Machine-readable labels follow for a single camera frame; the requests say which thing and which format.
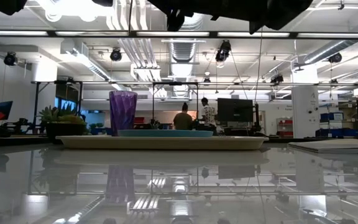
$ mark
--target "woman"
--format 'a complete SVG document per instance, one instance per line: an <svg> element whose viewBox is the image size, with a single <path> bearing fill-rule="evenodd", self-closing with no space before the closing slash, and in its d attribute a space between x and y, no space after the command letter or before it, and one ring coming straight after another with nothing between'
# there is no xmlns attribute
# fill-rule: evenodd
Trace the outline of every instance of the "woman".
<svg viewBox="0 0 358 224"><path fill-rule="evenodd" d="M184 103L181 107L181 113L178 113L173 119L176 130L191 130L193 119L187 114L188 109L187 103Z"/></svg>

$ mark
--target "white shirt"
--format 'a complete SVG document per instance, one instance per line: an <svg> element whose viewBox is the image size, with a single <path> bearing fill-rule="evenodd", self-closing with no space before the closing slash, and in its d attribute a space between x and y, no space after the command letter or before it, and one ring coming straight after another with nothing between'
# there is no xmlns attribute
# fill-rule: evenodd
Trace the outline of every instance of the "white shirt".
<svg viewBox="0 0 358 224"><path fill-rule="evenodd" d="M201 110L201 115L205 116L205 123L206 124L212 124L216 126L215 123L215 115L216 110L210 105L204 106L204 108Z"/></svg>

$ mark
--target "white column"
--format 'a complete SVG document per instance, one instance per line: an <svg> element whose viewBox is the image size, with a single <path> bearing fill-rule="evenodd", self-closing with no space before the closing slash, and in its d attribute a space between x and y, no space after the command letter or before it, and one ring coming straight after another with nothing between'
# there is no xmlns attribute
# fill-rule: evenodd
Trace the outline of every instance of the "white column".
<svg viewBox="0 0 358 224"><path fill-rule="evenodd" d="M318 83L314 65L302 69L292 72L293 83ZM320 122L317 86L294 86L292 105L294 138L315 137Z"/></svg>
<svg viewBox="0 0 358 224"><path fill-rule="evenodd" d="M44 60L32 65L33 81L49 82L57 79L57 64L55 62ZM49 84L40 93L38 97L38 111L46 106L54 107L56 97L56 85Z"/></svg>

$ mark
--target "white tray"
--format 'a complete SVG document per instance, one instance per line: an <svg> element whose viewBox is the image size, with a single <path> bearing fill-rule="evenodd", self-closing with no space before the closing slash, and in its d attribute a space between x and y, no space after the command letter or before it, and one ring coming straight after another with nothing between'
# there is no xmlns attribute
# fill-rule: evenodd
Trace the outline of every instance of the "white tray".
<svg viewBox="0 0 358 224"><path fill-rule="evenodd" d="M267 138L260 137L112 137L59 136L70 149L159 149L159 150L255 150Z"/></svg>

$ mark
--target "plant pot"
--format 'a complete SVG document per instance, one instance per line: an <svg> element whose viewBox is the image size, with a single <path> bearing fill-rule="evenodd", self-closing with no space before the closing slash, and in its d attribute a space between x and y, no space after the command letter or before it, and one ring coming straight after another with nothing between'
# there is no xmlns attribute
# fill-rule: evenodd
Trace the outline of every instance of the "plant pot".
<svg viewBox="0 0 358 224"><path fill-rule="evenodd" d="M84 133L85 124L48 123L46 125L47 136L54 144L61 144L56 136L80 136Z"/></svg>

